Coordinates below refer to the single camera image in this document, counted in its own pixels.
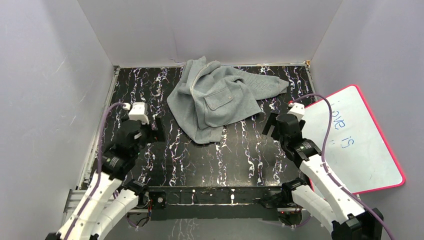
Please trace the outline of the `grey zip-up jacket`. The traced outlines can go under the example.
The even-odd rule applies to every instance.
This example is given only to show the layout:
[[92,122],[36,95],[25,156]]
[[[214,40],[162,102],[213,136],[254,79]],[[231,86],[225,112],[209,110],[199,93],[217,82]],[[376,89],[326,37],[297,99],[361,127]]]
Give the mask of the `grey zip-up jacket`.
[[167,104],[179,127],[199,145],[218,143],[223,128],[261,113],[259,100],[277,97],[289,83],[205,57],[186,62]]

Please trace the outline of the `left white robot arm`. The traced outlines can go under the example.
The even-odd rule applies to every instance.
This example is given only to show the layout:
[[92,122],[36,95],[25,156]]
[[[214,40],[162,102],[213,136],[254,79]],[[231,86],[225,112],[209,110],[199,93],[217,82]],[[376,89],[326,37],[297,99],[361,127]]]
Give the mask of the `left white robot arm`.
[[126,118],[99,157],[97,171],[80,202],[65,224],[49,233],[48,240],[103,240],[131,209],[144,208],[150,201],[147,186],[135,179],[123,185],[147,144],[164,142],[162,120],[150,123]]

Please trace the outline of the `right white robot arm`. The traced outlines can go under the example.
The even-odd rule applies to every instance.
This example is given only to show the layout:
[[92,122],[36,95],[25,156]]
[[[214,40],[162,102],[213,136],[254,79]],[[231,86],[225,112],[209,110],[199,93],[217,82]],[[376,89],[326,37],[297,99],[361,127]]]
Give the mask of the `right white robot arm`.
[[286,157],[313,181],[322,195],[315,193],[305,180],[296,178],[283,183],[279,193],[263,197],[260,204],[266,208],[302,207],[328,230],[333,240],[381,239],[381,212],[377,208],[367,210],[350,191],[343,191],[341,181],[322,161],[320,148],[302,136],[304,125],[305,121],[294,114],[272,113],[262,133],[272,132],[271,137],[279,141]]

